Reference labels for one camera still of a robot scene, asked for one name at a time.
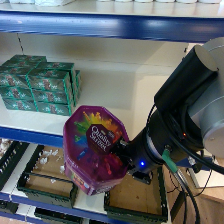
metal shelving unit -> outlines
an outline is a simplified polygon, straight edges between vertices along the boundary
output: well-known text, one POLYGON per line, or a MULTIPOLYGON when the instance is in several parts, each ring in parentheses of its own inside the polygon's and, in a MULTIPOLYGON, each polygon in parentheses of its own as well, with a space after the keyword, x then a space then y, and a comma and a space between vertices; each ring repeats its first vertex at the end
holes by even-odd
MULTIPOLYGON (((8 33, 203 43, 209 39, 224 36, 223 27, 224 2, 220 5, 201 3, 185 5, 158 2, 123 4, 77 0, 63 7, 37 7, 29 4, 9 3, 0 5, 0 32, 8 33)), ((126 85, 123 82, 122 92, 119 88, 113 89, 113 84, 117 78, 114 76, 114 71, 107 73, 105 76, 105 71, 99 70, 97 75, 89 72, 97 79, 100 77, 102 83, 108 83, 106 97, 105 92, 101 92, 100 88, 98 92, 91 92, 92 86, 99 87, 97 79, 93 78, 91 82, 86 79, 78 106, 100 104, 107 107, 123 121, 130 138, 132 138, 144 127, 150 105, 153 105, 153 97, 149 99, 148 96, 154 96, 167 76, 148 75, 141 77, 144 78, 144 82, 138 82, 137 85, 136 83, 134 85, 134 82, 129 82, 126 85), (156 85, 154 88, 148 88, 152 82, 156 85), (116 105, 111 106, 111 103, 114 102, 112 91, 116 92, 119 97, 117 97, 116 105), (100 98, 101 95, 104 95, 106 100, 100 98)), ((132 73, 127 75, 133 80, 136 78, 132 73)), ((68 117, 35 112, 7 111, 2 105, 3 102, 0 99, 0 137, 62 147, 63 125, 68 117)), ((25 167, 25 161, 32 154, 31 148, 24 154, 0 192, 0 199, 109 223, 124 223, 108 219, 103 210, 102 195, 87 200, 87 196, 80 192, 74 209, 67 209, 31 201, 21 192, 18 192, 15 186, 16 180, 25 167)), ((10 218, 20 220, 25 220, 24 217, 26 216, 21 216, 21 214, 10 216, 10 218)), ((35 220, 30 215, 27 221, 35 220)))
POLYGON ((62 7, 3 4, 0 31, 194 43, 224 36, 223 4, 122 4, 95 0, 62 7))

white container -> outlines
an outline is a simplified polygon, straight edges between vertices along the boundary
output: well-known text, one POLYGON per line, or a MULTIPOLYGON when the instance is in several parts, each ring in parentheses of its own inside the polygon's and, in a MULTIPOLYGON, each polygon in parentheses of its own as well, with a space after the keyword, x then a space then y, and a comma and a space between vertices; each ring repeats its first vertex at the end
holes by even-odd
POLYGON ((132 0, 115 0, 115 2, 132 2, 132 0))
POLYGON ((197 0, 176 0, 176 1, 180 3, 185 3, 185 4, 192 4, 197 2, 197 0))
POLYGON ((206 4, 219 4, 222 0, 198 0, 198 1, 206 4))
POLYGON ((156 16, 173 15, 175 4, 176 3, 174 3, 174 2, 170 2, 170 3, 153 2, 152 14, 154 14, 156 16))
POLYGON ((114 1, 103 2, 101 0, 98 0, 96 2, 96 9, 97 12, 103 12, 103 13, 114 12, 114 1))
POLYGON ((221 4, 196 4, 195 15, 199 17, 218 16, 220 6, 221 4))
POLYGON ((9 2, 12 4, 34 4, 35 0, 9 0, 9 2))
POLYGON ((9 0, 0 0, 0 3, 8 3, 9 0))
POLYGON ((134 2, 134 13, 138 15, 151 15, 153 9, 153 2, 144 3, 134 2))
POLYGON ((112 0, 97 0, 99 2, 111 2, 112 0))
POLYGON ((174 5, 175 16, 194 16, 197 4, 182 4, 176 2, 174 5))
POLYGON ((147 2, 153 2, 153 0, 135 0, 135 2, 147 3, 147 2))
POLYGON ((163 2, 163 3, 175 2, 175 0, 156 0, 156 1, 163 2))
POLYGON ((66 5, 74 0, 35 0, 37 6, 61 6, 66 5))
POLYGON ((114 2, 114 11, 119 14, 129 14, 133 13, 134 2, 114 2))

tray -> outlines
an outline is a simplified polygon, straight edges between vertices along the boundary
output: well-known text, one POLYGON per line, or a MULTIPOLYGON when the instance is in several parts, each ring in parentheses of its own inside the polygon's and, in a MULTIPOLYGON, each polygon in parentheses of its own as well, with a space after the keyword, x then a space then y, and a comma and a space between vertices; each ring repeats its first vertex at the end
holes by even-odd
POLYGON ((15 214, 18 209, 18 206, 19 206, 19 204, 0 200, 0 211, 1 212, 15 214))
POLYGON ((150 185, 126 175, 122 183, 105 193, 104 209, 109 218, 131 223, 162 223, 168 209, 162 168, 154 172, 150 185))
POLYGON ((60 212, 54 212, 47 209, 42 208, 36 208, 34 215, 36 217, 41 218, 46 223, 51 224, 81 224, 82 218, 60 213, 60 212))
POLYGON ((29 143, 14 141, 0 159, 0 190, 3 189, 29 143))
POLYGON ((31 200, 72 208, 78 188, 60 172, 63 165, 62 149, 38 145, 17 183, 17 189, 31 200), (50 150, 54 153, 58 150, 58 153, 47 157, 45 153, 50 150), (46 157, 48 161, 41 164, 46 157))

green box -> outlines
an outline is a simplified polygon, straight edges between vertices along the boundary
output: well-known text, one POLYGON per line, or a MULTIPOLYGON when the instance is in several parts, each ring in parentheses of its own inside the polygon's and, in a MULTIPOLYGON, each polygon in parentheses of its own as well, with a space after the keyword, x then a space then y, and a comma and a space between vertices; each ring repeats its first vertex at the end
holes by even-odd
POLYGON ((64 91, 71 89, 69 73, 66 71, 33 69, 27 76, 32 89, 64 91))
POLYGON ((64 91, 43 91, 32 89, 33 98, 35 101, 41 101, 45 103, 60 103, 60 104, 69 104, 73 101, 72 90, 67 89, 67 92, 64 91))
POLYGON ((1 87, 0 95, 2 98, 15 98, 21 100, 33 100, 33 96, 30 89, 24 89, 20 87, 1 87))
POLYGON ((10 60, 12 61, 30 61, 30 62, 46 62, 46 56, 35 56, 35 55, 21 55, 16 54, 10 60))
POLYGON ((26 80, 31 68, 0 67, 0 86, 17 86, 29 88, 26 80))
POLYGON ((15 100, 3 98, 3 101, 8 110, 37 111, 33 100, 15 100))
POLYGON ((8 60, 2 66, 12 68, 36 68, 40 62, 8 60))
POLYGON ((65 63, 65 62, 40 62, 37 66, 39 69, 48 69, 48 70, 61 70, 67 71, 70 75, 70 82, 76 82, 76 72, 74 63, 65 63))
POLYGON ((43 113, 71 116, 75 110, 73 101, 71 101, 70 104, 54 104, 37 101, 35 103, 37 110, 43 113))

black tray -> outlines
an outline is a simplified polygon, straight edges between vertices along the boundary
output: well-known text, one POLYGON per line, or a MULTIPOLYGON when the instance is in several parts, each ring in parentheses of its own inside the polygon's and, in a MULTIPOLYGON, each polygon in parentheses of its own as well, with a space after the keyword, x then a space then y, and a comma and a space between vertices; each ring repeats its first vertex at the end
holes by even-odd
POLYGON ((36 217, 41 218, 46 223, 51 224, 81 224, 82 218, 60 213, 60 212, 54 212, 42 208, 36 208, 34 215, 36 217))
POLYGON ((19 191, 23 191, 31 200, 72 208, 75 202, 77 191, 78 191, 78 187, 75 184, 73 184, 71 181, 67 181, 67 180, 63 181, 55 177, 46 176, 46 175, 36 175, 32 173, 36 162, 38 161, 39 157, 42 154, 43 149, 44 149, 43 145, 37 146, 30 161, 27 163, 25 170, 23 171, 22 175, 19 178, 19 181, 17 183, 17 189, 19 191), (72 188, 71 188, 69 197, 42 191, 42 190, 27 188, 25 185, 30 175, 41 176, 41 178, 55 179, 56 181, 72 183, 72 188))
POLYGON ((0 160, 0 190, 3 189, 29 143, 14 141, 0 160))
MULTIPOLYGON (((163 180, 163 172, 162 168, 158 168, 157 170, 158 173, 158 191, 157 194, 159 195, 158 198, 158 204, 157 207, 161 209, 161 214, 153 214, 150 212, 140 212, 140 211, 135 211, 131 209, 125 209, 125 208, 120 208, 120 207, 115 207, 111 206, 111 201, 110 201, 110 192, 105 193, 104 197, 104 209, 107 212, 107 216, 111 219, 117 219, 121 221, 126 221, 126 222, 131 222, 131 223, 162 223, 162 222, 167 222, 168 220, 168 209, 167 209, 167 201, 166 201, 166 193, 165 193, 165 186, 164 186, 164 180, 163 180)), ((152 196, 155 194, 155 191, 157 191, 157 187, 154 188, 154 191, 152 192, 152 196)))
POLYGON ((19 204, 0 200, 0 211, 15 214, 19 204))

